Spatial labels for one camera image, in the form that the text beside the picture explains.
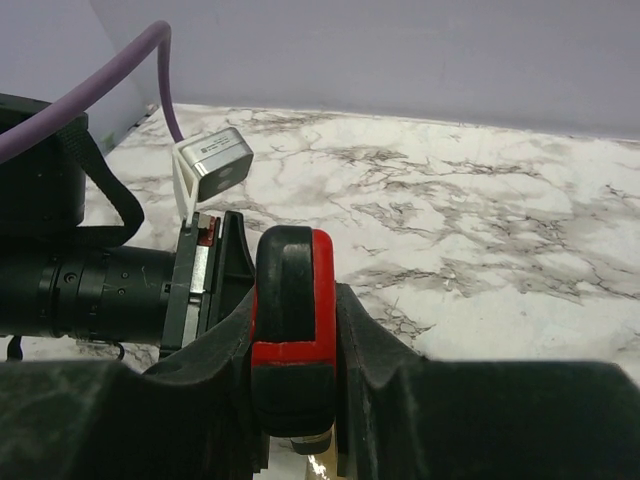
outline purple cable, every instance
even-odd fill
[[[0,135],[0,165],[53,135],[124,80],[158,47],[158,84],[164,118],[175,142],[184,138],[178,127],[169,88],[171,27],[150,25],[109,63],[42,112]]]

